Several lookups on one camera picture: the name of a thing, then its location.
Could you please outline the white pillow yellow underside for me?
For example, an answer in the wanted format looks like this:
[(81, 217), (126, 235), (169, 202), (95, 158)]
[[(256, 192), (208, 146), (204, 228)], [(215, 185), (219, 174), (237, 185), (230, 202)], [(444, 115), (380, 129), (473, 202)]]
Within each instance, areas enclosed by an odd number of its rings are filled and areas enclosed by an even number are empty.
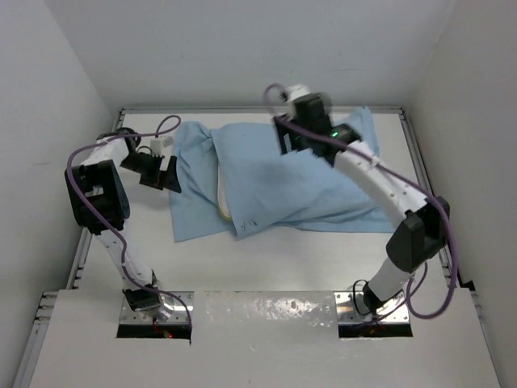
[(232, 221), (231, 212), (225, 194), (223, 172), (220, 165), (217, 166), (217, 205), (221, 217), (226, 221)]

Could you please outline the light blue green pillowcase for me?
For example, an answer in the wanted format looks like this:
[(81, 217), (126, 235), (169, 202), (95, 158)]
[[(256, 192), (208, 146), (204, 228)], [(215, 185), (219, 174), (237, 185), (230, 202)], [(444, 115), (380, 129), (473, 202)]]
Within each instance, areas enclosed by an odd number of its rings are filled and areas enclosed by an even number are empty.
[[(246, 238), (272, 226), (320, 232), (388, 233), (388, 218), (351, 179), (310, 150), (281, 154), (271, 124), (209, 129), (183, 123), (173, 155), (181, 193), (170, 194), (174, 240), (230, 231)], [(220, 165), (232, 221), (217, 205)]]

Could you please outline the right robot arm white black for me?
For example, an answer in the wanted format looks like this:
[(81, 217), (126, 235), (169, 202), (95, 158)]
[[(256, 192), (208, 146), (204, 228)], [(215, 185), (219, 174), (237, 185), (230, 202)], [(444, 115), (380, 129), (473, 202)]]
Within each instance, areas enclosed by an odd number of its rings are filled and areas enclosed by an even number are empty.
[(280, 96), (289, 106), (286, 114), (273, 119), (282, 153), (312, 150), (368, 194), (394, 228), (385, 261), (362, 293), (352, 298), (357, 313), (375, 316), (402, 291), (417, 269), (446, 245), (448, 203), (396, 176), (358, 129), (334, 124), (322, 93), (299, 85), (281, 91)]

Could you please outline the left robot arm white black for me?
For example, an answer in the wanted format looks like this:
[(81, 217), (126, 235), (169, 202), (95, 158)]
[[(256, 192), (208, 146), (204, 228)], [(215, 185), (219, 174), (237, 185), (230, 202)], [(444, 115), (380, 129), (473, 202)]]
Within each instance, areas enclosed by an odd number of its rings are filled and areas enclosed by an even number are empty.
[(149, 188), (177, 193), (182, 189), (177, 158), (171, 156), (163, 170), (163, 155), (137, 150), (141, 137), (127, 127), (100, 135), (84, 162), (73, 166), (74, 156), (70, 157), (65, 182), (75, 221), (106, 248), (122, 279), (122, 292), (129, 308), (163, 320), (167, 310), (165, 298), (158, 291), (158, 279), (130, 243), (130, 203), (119, 169), (137, 173), (139, 184)]

